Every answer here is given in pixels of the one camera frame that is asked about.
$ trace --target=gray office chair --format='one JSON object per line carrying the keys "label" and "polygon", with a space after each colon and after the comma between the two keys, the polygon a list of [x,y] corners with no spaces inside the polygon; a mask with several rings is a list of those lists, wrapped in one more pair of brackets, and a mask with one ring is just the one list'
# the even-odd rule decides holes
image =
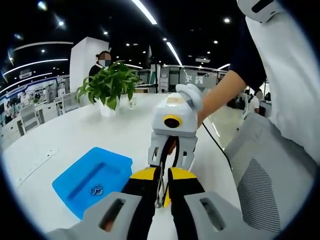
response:
{"label": "gray office chair", "polygon": [[66,114],[79,107],[80,105],[76,101],[75,92],[71,92],[62,96],[62,113],[63,114]]}
{"label": "gray office chair", "polygon": [[35,105],[33,103],[21,108],[20,115],[22,119],[22,126],[24,128],[25,133],[40,125],[40,122],[36,114]]}
{"label": "gray office chair", "polygon": [[282,231],[311,190],[316,162],[256,113],[247,115],[225,153],[230,159],[243,220],[259,230]]}

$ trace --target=white shirt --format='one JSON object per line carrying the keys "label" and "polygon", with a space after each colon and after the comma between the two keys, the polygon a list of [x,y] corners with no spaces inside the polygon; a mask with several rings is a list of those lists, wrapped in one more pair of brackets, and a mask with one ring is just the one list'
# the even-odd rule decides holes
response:
{"label": "white shirt", "polygon": [[255,113],[255,109],[258,109],[260,107],[259,99],[256,96],[253,96],[251,101],[248,103],[248,107],[250,113]]}
{"label": "white shirt", "polygon": [[25,106],[28,106],[30,104],[30,97],[28,94],[26,95],[21,95],[20,97],[20,102],[22,103],[22,106],[25,107]]}
{"label": "white shirt", "polygon": [[269,120],[320,163],[320,69],[310,43],[287,13],[246,23],[269,80]]}

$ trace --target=person's arm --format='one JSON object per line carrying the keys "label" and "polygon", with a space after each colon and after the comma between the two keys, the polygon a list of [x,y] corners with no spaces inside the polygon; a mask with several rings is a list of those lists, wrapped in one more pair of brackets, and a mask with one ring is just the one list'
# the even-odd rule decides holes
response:
{"label": "person's arm", "polygon": [[254,102],[253,102],[253,104],[254,104],[254,112],[255,112],[256,114],[258,114],[259,111],[260,111],[260,102],[259,102],[259,99],[258,99],[257,97],[254,97]]}
{"label": "person's arm", "polygon": [[244,21],[240,29],[240,41],[234,52],[229,71],[203,99],[203,110],[198,112],[198,126],[246,86],[257,90],[267,75],[257,47]]}
{"label": "person's arm", "polygon": [[234,71],[230,70],[224,78],[203,98],[203,110],[198,112],[198,123],[237,96],[247,84]]}

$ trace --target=white table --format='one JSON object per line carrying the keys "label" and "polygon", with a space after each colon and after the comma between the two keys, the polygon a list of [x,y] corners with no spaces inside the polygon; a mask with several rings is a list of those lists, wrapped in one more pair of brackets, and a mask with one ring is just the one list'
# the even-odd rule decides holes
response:
{"label": "white table", "polygon": [[[101,117],[99,108],[87,105],[59,116],[22,136],[4,153],[8,179],[26,214],[44,231],[69,228],[79,219],[65,206],[52,182],[93,147],[132,158],[132,172],[147,166],[151,142],[153,109],[167,94],[136,93],[136,106],[112,119]],[[219,141],[212,123],[204,121]],[[191,169],[204,189],[214,190],[240,209],[237,189],[227,160],[202,126],[197,131],[195,162]],[[26,171],[32,171],[41,159],[49,159],[22,184]],[[167,158],[171,166],[174,153]],[[170,208],[156,209],[149,231],[150,240],[177,239]]]}

